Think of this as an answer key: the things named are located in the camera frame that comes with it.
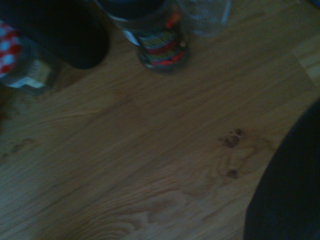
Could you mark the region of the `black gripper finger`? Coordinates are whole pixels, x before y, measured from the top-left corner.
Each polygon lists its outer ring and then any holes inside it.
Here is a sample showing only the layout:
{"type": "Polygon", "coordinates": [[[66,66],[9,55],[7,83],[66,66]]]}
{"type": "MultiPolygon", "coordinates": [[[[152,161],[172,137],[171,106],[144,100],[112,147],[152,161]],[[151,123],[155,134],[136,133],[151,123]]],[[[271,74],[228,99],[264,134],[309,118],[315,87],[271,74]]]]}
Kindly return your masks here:
{"type": "Polygon", "coordinates": [[[247,207],[245,240],[320,238],[320,102],[288,132],[247,207]]]}

